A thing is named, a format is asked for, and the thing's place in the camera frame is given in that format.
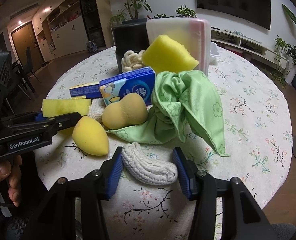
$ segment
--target white plastic container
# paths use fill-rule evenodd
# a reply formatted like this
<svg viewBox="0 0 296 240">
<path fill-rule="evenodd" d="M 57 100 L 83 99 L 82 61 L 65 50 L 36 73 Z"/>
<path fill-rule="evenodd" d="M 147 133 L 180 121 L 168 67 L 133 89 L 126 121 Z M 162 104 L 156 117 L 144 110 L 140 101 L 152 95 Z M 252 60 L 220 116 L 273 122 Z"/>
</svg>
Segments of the white plastic container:
<svg viewBox="0 0 296 240">
<path fill-rule="evenodd" d="M 219 54 L 219 50 L 218 50 L 218 46 L 216 43 L 211 42 L 210 43 L 210 57 L 209 57 L 209 63 L 213 62 L 216 58 L 219 58 L 220 54 Z"/>
<path fill-rule="evenodd" d="M 166 34 L 179 42 L 199 61 L 195 69 L 208 76 L 210 57 L 210 23 L 197 18 L 163 18 L 146 23 L 149 44 L 159 35 Z"/>
</svg>

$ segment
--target round table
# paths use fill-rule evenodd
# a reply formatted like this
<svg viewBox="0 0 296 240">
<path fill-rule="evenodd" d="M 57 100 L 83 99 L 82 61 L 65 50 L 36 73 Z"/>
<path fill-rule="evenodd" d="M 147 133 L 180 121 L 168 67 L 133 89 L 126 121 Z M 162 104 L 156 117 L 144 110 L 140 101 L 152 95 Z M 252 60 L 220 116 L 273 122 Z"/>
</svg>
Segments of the round table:
<svg viewBox="0 0 296 240">
<path fill-rule="evenodd" d="M 226 152 L 219 157 L 186 127 L 187 142 L 175 138 L 163 145 L 141 145 L 150 158 L 171 161 L 172 149 L 180 146 L 187 158 L 213 177 L 241 178 L 263 208 L 283 184 L 292 155 L 292 127 L 285 97 L 274 83 L 250 62 L 219 48 L 220 58 L 209 66 L 208 78 L 220 95 L 224 112 Z M 47 98 L 70 98 L 69 87 L 118 74 L 115 47 L 80 62 L 62 75 Z M 86 155 L 71 138 L 71 131 L 53 137 L 52 145 L 35 151 L 39 177 L 50 189 L 60 177 L 84 177 L 100 168 L 125 141 L 109 136 L 109 154 Z M 110 239 L 186 239 L 195 202 L 181 193 L 179 183 L 149 186 L 123 171 L 110 201 L 102 202 Z M 217 199 L 217 213 L 221 213 Z M 76 217 L 80 219 L 80 200 Z M 219 239 L 222 216 L 217 216 L 215 238 Z"/>
</svg>

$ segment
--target green cloth with flower print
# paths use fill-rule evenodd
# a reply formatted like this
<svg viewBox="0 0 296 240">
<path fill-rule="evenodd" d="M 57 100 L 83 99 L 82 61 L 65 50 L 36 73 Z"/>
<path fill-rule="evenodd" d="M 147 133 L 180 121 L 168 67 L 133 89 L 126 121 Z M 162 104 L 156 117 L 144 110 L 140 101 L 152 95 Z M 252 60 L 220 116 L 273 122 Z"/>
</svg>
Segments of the green cloth with flower print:
<svg viewBox="0 0 296 240">
<path fill-rule="evenodd" d="M 176 136 L 186 142 L 187 122 L 220 156 L 225 153 L 224 119 L 215 86 L 199 70 L 161 72 L 156 76 L 147 121 L 108 130 L 128 142 L 162 144 Z"/>
</svg>

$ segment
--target screw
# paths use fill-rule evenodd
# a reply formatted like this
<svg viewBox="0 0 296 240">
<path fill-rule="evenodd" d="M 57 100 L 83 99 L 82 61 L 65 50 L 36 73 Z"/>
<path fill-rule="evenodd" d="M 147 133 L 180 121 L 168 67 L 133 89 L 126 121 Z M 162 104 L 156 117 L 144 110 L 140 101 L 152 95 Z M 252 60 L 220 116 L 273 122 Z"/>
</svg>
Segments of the screw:
<svg viewBox="0 0 296 240">
<path fill-rule="evenodd" d="M 60 178 L 60 179 L 58 179 L 58 184 L 65 184 L 66 183 L 66 179 L 65 178 Z"/>
<path fill-rule="evenodd" d="M 197 174 L 199 176 L 202 176 L 202 177 L 205 177 L 207 175 L 207 173 L 205 171 L 202 171 L 202 170 L 197 171 Z"/>
<path fill-rule="evenodd" d="M 91 174 L 92 174 L 92 176 L 97 177 L 97 176 L 99 176 L 101 174 L 101 171 L 100 170 L 94 170 L 94 171 L 91 172 Z"/>
<path fill-rule="evenodd" d="M 240 179 L 237 178 L 237 177 L 233 177 L 231 180 L 232 180 L 232 182 L 234 182 L 236 184 L 239 184 L 240 183 Z"/>
</svg>

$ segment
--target yellow makeup sponge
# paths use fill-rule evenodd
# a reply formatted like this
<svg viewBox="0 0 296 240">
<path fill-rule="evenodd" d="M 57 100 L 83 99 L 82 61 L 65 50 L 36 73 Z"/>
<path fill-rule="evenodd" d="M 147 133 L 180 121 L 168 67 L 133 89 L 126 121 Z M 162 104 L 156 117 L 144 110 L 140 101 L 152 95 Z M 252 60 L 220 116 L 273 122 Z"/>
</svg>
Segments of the yellow makeup sponge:
<svg viewBox="0 0 296 240">
<path fill-rule="evenodd" d="M 106 131 L 99 122 L 83 116 L 72 132 L 75 144 L 91 155 L 106 155 L 109 152 L 109 140 Z"/>
<path fill-rule="evenodd" d="M 142 63 L 153 68 L 156 73 L 162 71 L 178 73 L 194 69 L 199 61 L 177 41 L 167 35 L 159 35 L 142 55 Z"/>
<path fill-rule="evenodd" d="M 87 115 L 91 99 L 43 99 L 43 117 L 54 117 L 62 114 L 78 112 Z"/>
<path fill-rule="evenodd" d="M 118 130 L 147 120 L 145 101 L 137 93 L 130 93 L 119 102 L 107 105 L 103 110 L 102 122 L 109 129 Z"/>
</svg>

